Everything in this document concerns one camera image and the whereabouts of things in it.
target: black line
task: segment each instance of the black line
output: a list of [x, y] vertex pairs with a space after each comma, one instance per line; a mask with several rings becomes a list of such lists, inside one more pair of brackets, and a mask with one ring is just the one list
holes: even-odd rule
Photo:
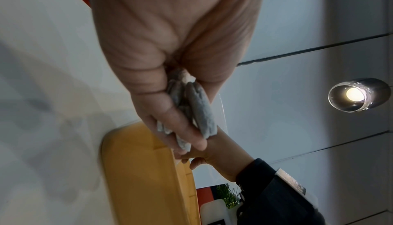
[[372, 137], [375, 137], [375, 136], [379, 136], [379, 135], [382, 135], [382, 134], [387, 134], [387, 133], [393, 133], [393, 132], [387, 130], [387, 131], [379, 132], [379, 133], [376, 133], [376, 134], [373, 134], [373, 135], [369, 135], [369, 136], [366, 136], [366, 137], [362, 137], [360, 139], [355, 139], [355, 140], [352, 140], [352, 141], [349, 141], [349, 142], [344, 142], [342, 144], [332, 145], [330, 147], [322, 148], [322, 149], [319, 149], [319, 150], [316, 150], [316, 151], [306, 152], [306, 153], [298, 154], [296, 156], [290, 156], [288, 158], [279, 159], [279, 160], [268, 162], [268, 163], [269, 164], [275, 164], [275, 163], [278, 163], [278, 162], [281, 162], [281, 161], [284, 161], [284, 160], [294, 159], [294, 158], [297, 158], [297, 157], [300, 157], [300, 156], [304, 156], [304, 155], [307, 155], [307, 154], [310, 154], [310, 153], [320, 152], [320, 151], [327, 150], [327, 149], [330, 149], [330, 148], [334, 148], [334, 147], [337, 147], [337, 146], [346, 145], [346, 144], [349, 144], [349, 143], [353, 143], [353, 142], [360, 141], [360, 140], [363, 140], [363, 139], [369, 139], [369, 138], [372, 138]]
[[367, 218], [370, 218], [370, 217], [373, 217], [373, 216], [377, 216], [377, 215], [380, 215], [380, 214], [385, 213], [385, 212], [387, 212], [387, 210], [378, 212], [378, 213], [373, 214], [373, 215], [371, 215], [371, 216], [364, 217], [364, 218], [359, 219], [359, 220], [356, 220], [356, 221], [354, 221], [354, 222], [346, 223], [346, 224], [344, 224], [344, 225], [350, 225], [350, 224], [353, 224], [353, 223], [357, 223], [357, 222], [359, 222], [359, 221], [361, 221], [361, 220], [364, 220], [364, 219], [367, 219]]
[[323, 50], [323, 49], [327, 49], [327, 48], [331, 48], [331, 47], [335, 47], [335, 46], [341, 46], [341, 45], [346, 45], [346, 44], [350, 44], [350, 43], [356, 43], [356, 42], [365, 41], [365, 40], [369, 40], [369, 39], [377, 39], [377, 38], [381, 38], [381, 37], [384, 37], [384, 36], [389, 36], [389, 35], [392, 35], [392, 34], [393, 34], [393, 32], [389, 32], [389, 33], [384, 33], [384, 34], [375, 35], [375, 36], [371, 36], [371, 37], [366, 37], [366, 38], [362, 38], [362, 39], [354, 39], [354, 40], [349, 40], [349, 41], [346, 41], [346, 42], [334, 43], [334, 44], [331, 44], [331, 45], [324, 45], [324, 46], [314, 47], [314, 48], [306, 49], [306, 50], [298, 50], [298, 51], [295, 51], [295, 52], [290, 52], [290, 53], [276, 55], [276, 56], [271, 56], [271, 57], [264, 57], [264, 58], [261, 58], [261, 59], [251, 60], [251, 61], [247, 61], [247, 62], [241, 62], [241, 63], [238, 63], [237, 66], [244, 66], [244, 65], [249, 65], [249, 64], [255, 64], [255, 63], [269, 61], [269, 60], [273, 60], [273, 59], [277, 59], [277, 58], [281, 58], [281, 57], [289, 57], [289, 56], [298, 55], [298, 54], [302, 54], [302, 53], [306, 53], [306, 52], [311, 52], [311, 51], [316, 51], [316, 50]]

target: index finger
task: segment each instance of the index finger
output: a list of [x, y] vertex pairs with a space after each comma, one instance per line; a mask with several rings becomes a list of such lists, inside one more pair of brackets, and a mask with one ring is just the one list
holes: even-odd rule
[[137, 95], [136, 98], [155, 119], [176, 133], [182, 140], [189, 142], [198, 150], [205, 150], [207, 141], [201, 132], [187, 119], [164, 92]]

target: crumpled gray item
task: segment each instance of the crumpled gray item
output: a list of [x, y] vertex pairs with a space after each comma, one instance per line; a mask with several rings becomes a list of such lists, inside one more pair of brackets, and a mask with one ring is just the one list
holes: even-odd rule
[[[198, 82], [189, 82], [187, 85], [180, 80], [182, 73], [177, 79], [170, 79], [167, 85], [167, 93], [171, 96], [174, 104], [178, 107], [190, 122], [195, 120], [202, 136], [207, 139], [217, 134], [217, 124], [214, 120], [213, 111], [205, 90]], [[157, 131], [171, 134], [160, 121], [157, 121]], [[189, 152], [191, 144], [176, 135], [180, 148]]]

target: person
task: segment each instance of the person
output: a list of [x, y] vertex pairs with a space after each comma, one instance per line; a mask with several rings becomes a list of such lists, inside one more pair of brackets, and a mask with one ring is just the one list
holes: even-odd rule
[[237, 224], [324, 225], [321, 213], [291, 184], [261, 159], [253, 159], [243, 148], [218, 128], [208, 139], [204, 151], [192, 148], [185, 155], [174, 154], [183, 163], [193, 159], [190, 168], [213, 166], [224, 178], [240, 186], [242, 206], [237, 210]]
[[198, 150], [207, 142], [166, 94], [167, 73], [186, 69], [210, 102], [250, 42], [262, 0], [90, 0], [105, 57], [146, 126], [180, 154], [174, 134]]

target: black sleeve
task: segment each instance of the black sleeve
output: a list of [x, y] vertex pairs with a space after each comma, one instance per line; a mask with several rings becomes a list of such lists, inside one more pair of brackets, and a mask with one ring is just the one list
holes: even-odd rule
[[237, 224], [324, 225], [325, 219], [276, 171], [261, 159], [249, 164], [236, 177], [243, 205], [237, 211]]

